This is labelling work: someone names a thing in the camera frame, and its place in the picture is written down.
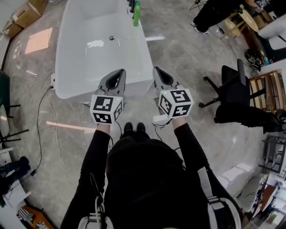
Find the black sleeve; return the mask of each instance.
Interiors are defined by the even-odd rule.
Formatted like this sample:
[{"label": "black sleeve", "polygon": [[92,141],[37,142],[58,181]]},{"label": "black sleeve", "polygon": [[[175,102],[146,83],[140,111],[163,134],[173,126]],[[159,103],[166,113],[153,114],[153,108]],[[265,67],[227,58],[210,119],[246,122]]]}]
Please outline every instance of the black sleeve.
[{"label": "black sleeve", "polygon": [[181,152],[188,171],[198,172],[202,167],[209,167],[206,155],[186,123],[175,129]]},{"label": "black sleeve", "polygon": [[90,173],[94,175],[98,189],[104,191],[105,166],[110,136],[102,131],[95,131],[81,167],[79,185],[70,206],[64,216],[61,228],[78,228],[80,220],[95,212],[96,194],[90,182]]}]

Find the white bathtub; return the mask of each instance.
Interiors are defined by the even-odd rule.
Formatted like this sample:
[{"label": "white bathtub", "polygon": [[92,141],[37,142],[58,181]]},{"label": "white bathtub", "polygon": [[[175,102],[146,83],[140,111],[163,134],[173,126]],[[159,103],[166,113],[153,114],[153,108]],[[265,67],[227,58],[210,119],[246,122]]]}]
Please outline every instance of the white bathtub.
[{"label": "white bathtub", "polygon": [[101,78],[121,68],[126,70],[124,95],[146,93],[153,65],[141,24],[133,26],[129,10],[126,0],[68,1],[56,52],[59,98],[89,102]]}]

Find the gray marble floor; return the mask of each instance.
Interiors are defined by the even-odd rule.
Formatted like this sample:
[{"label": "gray marble floor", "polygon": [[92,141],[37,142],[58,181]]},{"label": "gray marble floor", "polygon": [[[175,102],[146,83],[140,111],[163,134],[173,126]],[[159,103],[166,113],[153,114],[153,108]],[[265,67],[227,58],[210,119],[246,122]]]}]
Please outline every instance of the gray marble floor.
[{"label": "gray marble floor", "polygon": [[[228,185],[230,194],[235,195],[257,172],[256,166],[262,153],[262,129],[247,128],[237,123],[215,124],[213,118],[218,104],[201,109],[198,103],[207,102],[216,96],[202,78],[208,75],[220,85],[221,67],[227,65],[236,69],[233,51],[237,57],[243,58],[247,45],[243,37],[230,38],[230,41],[219,39],[221,34],[216,26],[210,29],[209,36],[195,32],[190,22],[199,10],[189,11],[193,2],[142,0],[141,23],[146,37],[165,37],[165,40],[148,42],[153,64],[172,71],[190,89],[195,104],[187,118],[188,123],[205,150],[215,174],[220,176],[241,162],[253,167],[250,172],[243,173]],[[22,105],[21,108],[11,110],[11,115],[15,116],[11,132],[30,129],[21,136],[22,141],[10,144],[14,147],[12,156],[14,159],[27,156],[33,169],[40,161],[36,127],[38,105],[50,84],[50,71],[55,70],[57,39],[65,4],[66,1],[56,6],[49,4],[39,20],[14,38],[4,68],[11,77],[11,103]],[[29,37],[47,29],[50,33],[48,48],[26,53]],[[245,71],[249,77],[254,74],[248,67],[245,67]],[[70,100],[60,100],[54,91],[49,91],[47,97],[55,110],[56,122],[69,127],[58,127],[57,135],[52,125],[55,122],[54,113],[44,97],[39,110],[42,162],[36,175],[26,179],[23,186],[32,192],[28,198],[31,204],[44,208],[59,226],[75,193],[80,167],[93,135],[93,130],[88,128],[96,126],[88,107]],[[127,121],[134,125],[141,121],[146,124],[150,137],[156,138],[151,124],[152,117],[158,113],[153,101],[155,97],[155,89],[150,88],[144,97],[127,98],[125,110],[119,119],[121,127]],[[158,133],[172,148],[178,147],[171,125],[158,130]],[[119,135],[119,127],[112,126],[113,140],[117,141]],[[60,159],[57,139],[68,173]]]}]

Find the person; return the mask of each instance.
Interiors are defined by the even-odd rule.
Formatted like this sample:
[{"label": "person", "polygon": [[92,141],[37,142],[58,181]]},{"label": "person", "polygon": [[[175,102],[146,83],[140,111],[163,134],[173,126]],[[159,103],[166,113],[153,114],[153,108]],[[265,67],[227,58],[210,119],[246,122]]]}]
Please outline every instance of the person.
[{"label": "person", "polygon": [[[240,9],[240,4],[244,0],[208,0],[202,10],[194,18],[191,25],[195,31],[205,35],[209,34],[208,29],[222,20],[228,18],[232,13]],[[260,7],[255,0],[245,0],[245,3],[249,6],[260,10]]]},{"label": "person", "polygon": [[[196,221],[199,224],[196,228],[210,228],[208,199],[198,175],[203,167],[206,167],[213,195],[230,199],[240,211],[210,169],[186,120],[176,118],[172,125],[185,167],[175,150],[162,141],[150,139],[143,123],[137,125],[136,131],[127,123],[121,139],[107,154],[110,125],[98,124],[61,228],[80,228],[81,219],[95,212],[97,197],[104,192],[105,172],[108,185],[104,209],[112,222],[111,228],[184,229],[191,228]],[[81,228],[94,227],[86,223]]]},{"label": "person", "polygon": [[26,157],[20,157],[18,161],[13,161],[6,165],[0,165],[0,206],[2,208],[5,206],[3,196],[9,192],[12,184],[25,176],[30,169],[29,160]]}]

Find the white cube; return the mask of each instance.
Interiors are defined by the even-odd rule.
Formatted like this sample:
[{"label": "white cube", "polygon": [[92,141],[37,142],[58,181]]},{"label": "white cube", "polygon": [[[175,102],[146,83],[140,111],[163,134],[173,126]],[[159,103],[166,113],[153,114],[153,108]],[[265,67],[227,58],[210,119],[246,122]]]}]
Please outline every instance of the white cube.
[{"label": "white cube", "polygon": [[123,98],[107,95],[93,95],[90,114],[95,123],[115,124],[123,111]]},{"label": "white cube", "polygon": [[189,89],[161,91],[159,107],[171,119],[188,116],[193,106],[193,98]]}]

